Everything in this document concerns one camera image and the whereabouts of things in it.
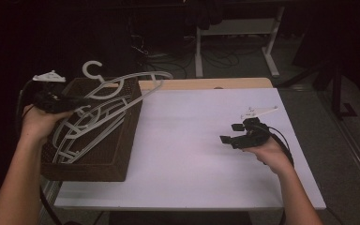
finger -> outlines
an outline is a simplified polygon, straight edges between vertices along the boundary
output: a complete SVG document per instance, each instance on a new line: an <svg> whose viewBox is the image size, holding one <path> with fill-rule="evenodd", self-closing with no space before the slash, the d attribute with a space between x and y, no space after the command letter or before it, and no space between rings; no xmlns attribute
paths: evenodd
<svg viewBox="0 0 360 225"><path fill-rule="evenodd" d="M74 114L74 111L60 112L60 113L55 115L55 118L57 120L64 119L64 118L69 118L72 114Z"/></svg>
<svg viewBox="0 0 360 225"><path fill-rule="evenodd" d="M241 149L243 152L249 152L249 153L253 153L256 154L259 152L259 147L249 147L249 148L243 148Z"/></svg>

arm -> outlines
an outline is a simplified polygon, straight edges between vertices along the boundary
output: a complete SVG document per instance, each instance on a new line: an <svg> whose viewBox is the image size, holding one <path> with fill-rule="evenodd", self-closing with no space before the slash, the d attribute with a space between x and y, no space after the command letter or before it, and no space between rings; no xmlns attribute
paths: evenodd
<svg viewBox="0 0 360 225"><path fill-rule="evenodd" d="M309 201L291 162L272 138L262 146L243 149L256 155L277 174L281 185L286 224L323 224Z"/></svg>
<svg viewBox="0 0 360 225"><path fill-rule="evenodd" d="M32 106L24 111L22 134L0 189L0 224L38 224L42 146L55 123L71 115L48 114Z"/></svg>

hand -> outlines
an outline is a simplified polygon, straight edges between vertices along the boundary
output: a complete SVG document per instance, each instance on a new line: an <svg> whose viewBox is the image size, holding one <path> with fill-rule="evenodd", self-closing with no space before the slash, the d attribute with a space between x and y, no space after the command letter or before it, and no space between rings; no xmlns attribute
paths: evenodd
<svg viewBox="0 0 360 225"><path fill-rule="evenodd" d="M293 170L291 162L283 153L279 144L271 137L261 146L244 148L242 151L255 154L259 161L268 165L271 171L276 174L285 173L289 169Z"/></svg>
<svg viewBox="0 0 360 225"><path fill-rule="evenodd" d="M46 113L34 105L24 107L22 120L22 138L31 142L44 144L52 132L55 123L63 118L70 117L73 112L61 112L58 114Z"/></svg>

left hand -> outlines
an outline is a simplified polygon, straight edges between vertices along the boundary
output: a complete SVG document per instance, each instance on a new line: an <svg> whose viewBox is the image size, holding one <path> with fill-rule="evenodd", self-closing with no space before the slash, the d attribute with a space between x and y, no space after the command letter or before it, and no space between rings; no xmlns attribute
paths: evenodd
<svg viewBox="0 0 360 225"><path fill-rule="evenodd" d="M52 132L55 123L60 119L70 117L72 114L73 112L51 114L38 109L34 105L25 106L22 115L21 137L44 144Z"/></svg>

white table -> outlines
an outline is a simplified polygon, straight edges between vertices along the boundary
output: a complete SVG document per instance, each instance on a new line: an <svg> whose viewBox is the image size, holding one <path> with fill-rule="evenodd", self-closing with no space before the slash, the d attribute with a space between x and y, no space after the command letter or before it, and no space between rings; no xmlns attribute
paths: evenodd
<svg viewBox="0 0 360 225"><path fill-rule="evenodd" d="M143 101L125 182L64 182L63 208L96 210L259 210L281 208L278 178L250 153L221 143L238 136L248 107L278 106L260 117L285 135L312 204L323 197L275 88L161 90Z"/></svg>

